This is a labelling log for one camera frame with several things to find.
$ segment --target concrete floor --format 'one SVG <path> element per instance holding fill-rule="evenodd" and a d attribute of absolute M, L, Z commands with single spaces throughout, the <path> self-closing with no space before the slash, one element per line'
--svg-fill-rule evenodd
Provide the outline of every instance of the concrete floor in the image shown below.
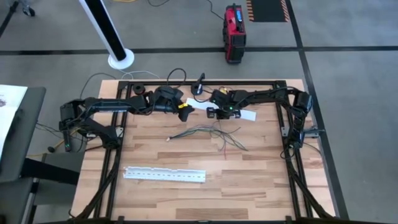
<path fill-rule="evenodd" d="M 213 2 L 214 10 L 221 14 L 225 5 L 234 1 Z M 304 46 L 398 45 L 395 0 L 294 0 L 292 4 Z M 221 20 L 210 13 L 205 0 L 171 0 L 158 8 L 145 0 L 109 0 L 106 5 L 126 47 L 222 46 Z M 23 15 L 18 8 L 0 38 L 0 51 L 104 48 L 78 1 L 33 0 L 32 7 L 35 18 Z M 0 21 L 6 14 L 1 6 Z M 248 46 L 295 46 L 290 23 L 246 21 Z M 398 223 L 397 57 L 394 51 L 307 53 L 352 220 Z M 0 82 L 46 87 L 39 121 L 56 127 L 58 107 L 78 98 L 91 74 L 106 72 L 121 77 L 121 72 L 109 68 L 106 59 L 107 55 L 0 56 Z M 208 78 L 304 79 L 297 52 L 246 53 L 238 66 L 227 65 L 222 53 L 137 54 L 129 70 L 148 70 L 165 78 L 175 67 L 184 68 L 190 78 L 205 72 Z M 84 96 L 96 96 L 104 78 L 94 78 Z M 136 78 L 152 77 L 141 74 Z M 45 152 L 57 141 L 49 133 L 36 131 L 29 154 Z M 35 222 L 64 220 L 70 206 L 65 202 L 39 207 Z"/>

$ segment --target wire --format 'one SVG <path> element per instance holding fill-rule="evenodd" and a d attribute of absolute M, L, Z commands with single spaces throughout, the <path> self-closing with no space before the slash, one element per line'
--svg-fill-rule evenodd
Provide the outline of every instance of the wire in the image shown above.
<path fill-rule="evenodd" d="M 133 75 L 132 75 L 132 74 L 135 74 L 135 73 L 148 73 L 148 74 L 151 74 L 151 75 L 153 75 L 153 76 L 156 76 L 158 79 L 160 79 L 160 77 L 159 77 L 158 75 L 156 75 L 156 74 L 153 74 L 152 72 L 149 72 L 149 71 L 134 71 L 134 72 L 125 72 L 125 71 L 123 71 L 123 70 L 120 70 L 120 69 L 119 69 L 119 71 L 121 71 L 121 72 L 123 72 L 123 73 L 124 73 L 124 75 L 121 77 L 121 79 L 124 79 L 124 77 L 125 77 L 126 75 L 130 75 L 130 76 L 131 76 L 131 79 L 134 79 L 134 77 L 133 77 Z"/>
<path fill-rule="evenodd" d="M 72 210 L 72 209 L 69 209 L 69 211 L 68 211 L 69 216 L 72 217 L 72 218 L 76 218 L 74 215 L 72 215 L 72 214 L 70 213 L 71 210 Z"/>
<path fill-rule="evenodd" d="M 311 148 L 313 148 L 313 149 L 315 149 L 317 152 L 319 152 L 319 154 L 322 154 L 322 153 L 321 153 L 321 150 L 319 150 L 319 148 L 317 148 L 317 147 L 315 147 L 315 146 L 313 146 L 313 145 L 311 145 L 311 144 L 308 144 L 308 143 L 306 143 L 306 142 L 303 142 L 303 144 L 304 144 L 304 145 L 307 145 L 307 146 L 310 146 Z"/>
<path fill-rule="evenodd" d="M 53 134 L 55 137 L 57 137 L 57 138 L 60 138 L 60 139 L 62 139 L 63 137 L 60 137 L 60 136 L 57 136 L 55 133 L 61 133 L 61 131 L 58 131 L 58 130 L 56 130 L 56 129 L 54 129 L 54 128 L 51 128 L 50 126 L 47 126 L 47 125 L 44 125 L 44 124 L 40 124 L 40 123 L 36 123 L 37 125 L 39 125 L 40 126 L 40 128 L 39 127 L 35 127 L 35 128 L 37 128 L 37 129 L 39 129 L 39 130 L 41 130 L 41 131 L 48 131 L 49 133 L 51 133 L 51 134 Z M 73 136 L 71 136 L 71 134 L 69 134 L 69 136 L 71 137 L 71 138 L 74 138 L 74 139 L 79 139 L 80 140 L 80 138 L 76 138 L 76 137 L 73 137 Z"/>
<path fill-rule="evenodd" d="M 40 154 L 27 155 L 26 157 L 38 157 L 38 156 L 43 156 L 44 154 L 46 154 L 46 153 L 43 152 L 43 153 L 40 153 Z"/>
<path fill-rule="evenodd" d="M 292 148 L 290 148 L 290 147 L 287 146 L 287 148 L 285 148 L 285 149 L 279 154 L 279 156 L 280 156 L 282 159 L 291 160 L 291 159 L 294 157 L 294 155 L 295 155 L 294 150 L 293 150 L 293 153 L 290 153 L 290 150 L 291 150 L 291 149 L 292 149 Z"/>
<path fill-rule="evenodd" d="M 84 85 L 83 88 L 81 89 L 79 99 L 81 99 L 81 97 L 83 96 L 83 92 L 84 92 L 84 90 L 85 90 L 85 88 L 86 88 L 88 82 L 89 82 L 94 76 L 97 76 L 97 75 L 106 75 L 106 76 L 108 76 L 108 77 L 113 78 L 114 80 L 117 79 L 117 78 L 114 77 L 113 75 L 110 75 L 110 74 L 107 74 L 107 73 L 104 73 L 104 72 L 98 72 L 98 73 L 92 74 L 92 75 L 87 79 L 85 85 Z"/>
<path fill-rule="evenodd" d="M 220 86 L 220 87 L 218 88 L 218 90 L 221 90 L 222 88 L 224 88 L 224 89 L 229 89 L 229 90 L 234 90 L 234 89 L 232 89 L 232 88 L 229 87 L 229 86 L 227 86 L 227 87 L 225 87 L 225 86 Z"/>
<path fill-rule="evenodd" d="M 160 4 L 158 4 L 158 5 L 154 5 L 154 4 L 152 4 L 152 3 L 150 2 L 150 0 L 148 0 L 148 3 L 149 3 L 150 6 L 159 7 L 159 6 L 163 6 L 164 4 L 168 3 L 169 1 L 170 1 L 170 0 L 166 0 L 166 1 L 164 1 L 163 3 L 160 3 Z"/>
<path fill-rule="evenodd" d="M 220 128 L 217 128 L 215 126 L 215 123 L 217 123 L 217 122 L 220 124 Z M 220 152 L 226 150 L 227 144 L 236 146 L 237 148 L 239 148 L 241 150 L 248 151 L 243 146 L 243 144 L 232 135 L 232 133 L 236 132 L 239 129 L 240 129 L 240 127 L 231 132 L 223 131 L 221 129 L 221 123 L 218 120 L 218 121 L 214 122 L 212 125 L 199 124 L 192 128 L 188 128 L 187 130 L 183 131 L 182 133 L 168 137 L 167 141 L 170 141 L 171 139 L 175 139 L 175 138 L 183 138 L 185 136 L 195 134 L 197 131 L 204 131 L 204 132 L 209 132 L 209 134 L 212 138 L 221 138 L 224 141 L 223 145 L 218 149 L 218 151 L 220 151 Z"/>
<path fill-rule="evenodd" d="M 166 85 L 167 85 L 167 86 L 169 85 L 169 78 L 170 78 L 170 76 L 173 74 L 173 72 L 175 72 L 175 71 L 177 71 L 177 70 L 180 70 L 180 71 L 182 71 L 182 72 L 184 73 L 184 80 L 181 82 L 181 84 L 179 84 L 179 86 L 177 86 L 177 87 L 175 87 L 175 88 L 180 88 L 180 86 L 182 86 L 182 85 L 185 84 L 185 81 L 187 80 L 187 72 L 186 72 L 184 69 L 182 69 L 182 68 L 175 68 L 175 69 L 173 69 L 173 70 L 169 73 L 169 75 L 167 75 L 167 79 L 166 79 Z"/>
<path fill-rule="evenodd" d="M 205 99 L 205 100 L 198 100 L 197 97 L 196 97 L 195 95 L 193 96 L 193 99 L 194 99 L 196 102 L 198 102 L 198 103 L 204 103 L 204 102 L 207 102 L 207 101 L 210 100 L 210 98 L 207 98 L 207 99 Z"/>
<path fill-rule="evenodd" d="M 214 89 L 212 89 L 212 88 L 210 88 L 210 87 L 208 87 L 208 86 L 202 85 L 202 87 L 203 87 L 203 91 L 206 92 L 206 93 L 212 94 L 213 91 L 214 91 Z"/>
<path fill-rule="evenodd" d="M 220 19 L 224 20 L 224 18 L 222 18 L 221 16 L 219 16 L 217 13 L 215 13 L 213 11 L 213 3 L 210 0 L 206 0 L 206 1 L 208 1 L 210 3 L 210 12 L 213 13 L 214 15 L 216 15 L 217 17 L 219 17 Z"/>
<path fill-rule="evenodd" d="M 82 149 L 82 147 L 83 147 L 83 136 L 81 137 L 80 147 L 79 147 L 79 149 L 78 149 L 76 152 L 80 152 L 80 150 Z"/>
<path fill-rule="evenodd" d="M 88 149 L 86 149 L 85 151 L 90 151 L 90 150 L 94 150 L 94 149 L 99 149 L 99 148 L 101 148 L 101 147 L 102 147 L 102 145 L 100 145 L 100 146 L 95 146 L 95 147 L 88 148 Z"/>

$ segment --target paper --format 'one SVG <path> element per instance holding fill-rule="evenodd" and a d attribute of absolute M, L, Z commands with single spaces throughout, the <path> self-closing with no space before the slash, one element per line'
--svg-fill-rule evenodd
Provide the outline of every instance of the paper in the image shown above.
<path fill-rule="evenodd" d="M 7 133 L 26 89 L 24 86 L 0 85 L 0 158 Z"/>
<path fill-rule="evenodd" d="M 210 103 L 210 102 L 199 103 L 195 99 L 192 99 L 192 98 L 187 98 L 187 104 L 191 105 L 193 108 L 200 109 L 200 110 L 205 110 L 205 109 L 207 109 L 207 107 L 212 107 L 214 109 L 218 109 L 218 106 L 215 105 L 214 103 Z M 248 110 L 241 110 L 241 118 L 240 119 L 255 121 L 256 120 L 256 112 L 248 111 Z"/>

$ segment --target wooden tabletop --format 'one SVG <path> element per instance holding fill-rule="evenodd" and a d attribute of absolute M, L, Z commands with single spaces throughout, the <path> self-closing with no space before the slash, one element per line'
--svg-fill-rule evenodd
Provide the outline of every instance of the wooden tabletop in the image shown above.
<path fill-rule="evenodd" d="M 286 80 L 288 86 L 303 90 L 301 80 Z M 118 81 L 102 82 L 100 98 L 114 98 Z M 234 90 L 268 90 L 270 86 L 225 86 Z M 156 86 L 146 86 L 154 90 Z M 189 86 L 181 86 L 183 99 L 192 98 Z M 204 93 L 198 99 L 208 98 Z M 213 124 L 206 111 L 195 110 L 186 123 L 177 115 L 153 112 L 150 116 L 127 116 L 121 164 L 112 220 L 284 220 L 294 217 L 285 161 L 280 158 L 282 141 L 274 103 L 252 105 L 245 110 L 257 113 L 256 121 L 222 120 L 224 131 L 233 131 L 248 151 L 228 145 L 208 133 L 196 133 L 181 139 L 166 139 L 198 124 Z M 98 113 L 95 120 L 111 123 L 111 113 Z M 311 126 L 311 116 L 306 126 Z M 305 139 L 318 148 L 316 139 Z M 87 147 L 98 146 L 99 139 Z M 304 145 L 301 149 L 308 188 L 324 209 L 334 215 L 328 182 L 320 153 Z M 98 189 L 104 149 L 88 151 L 77 185 L 72 215 L 78 215 Z M 204 184 L 159 180 L 123 179 L 124 167 L 163 167 L 206 170 Z M 302 214 L 302 194 L 299 192 Z M 105 214 L 108 192 L 104 195 L 101 216 Z"/>

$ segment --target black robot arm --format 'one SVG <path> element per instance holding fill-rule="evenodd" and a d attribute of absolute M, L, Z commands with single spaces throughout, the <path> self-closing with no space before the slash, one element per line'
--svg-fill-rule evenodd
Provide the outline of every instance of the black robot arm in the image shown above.
<path fill-rule="evenodd" d="M 294 96 L 291 105 L 289 95 Z M 275 90 L 253 91 L 232 90 L 222 92 L 215 90 L 210 101 L 218 106 L 218 109 L 207 108 L 209 118 L 229 119 L 230 117 L 240 118 L 241 109 L 258 103 L 279 103 L 288 113 L 294 117 L 292 126 L 286 138 L 286 145 L 291 148 L 300 148 L 304 140 L 305 118 L 312 107 L 312 97 L 303 91 L 292 87 L 283 87 Z"/>
<path fill-rule="evenodd" d="M 120 146 L 120 136 L 115 127 L 103 126 L 91 116 L 97 112 L 129 112 L 132 114 L 149 115 L 153 111 L 178 114 L 181 121 L 187 121 L 194 109 L 183 103 L 183 93 L 169 86 L 160 86 L 155 92 L 148 91 L 142 95 L 128 99 L 97 99 L 73 100 L 61 106 L 59 130 L 67 131 L 78 128 L 78 132 L 87 137 L 89 134 L 99 136 L 103 147 L 116 149 Z"/>

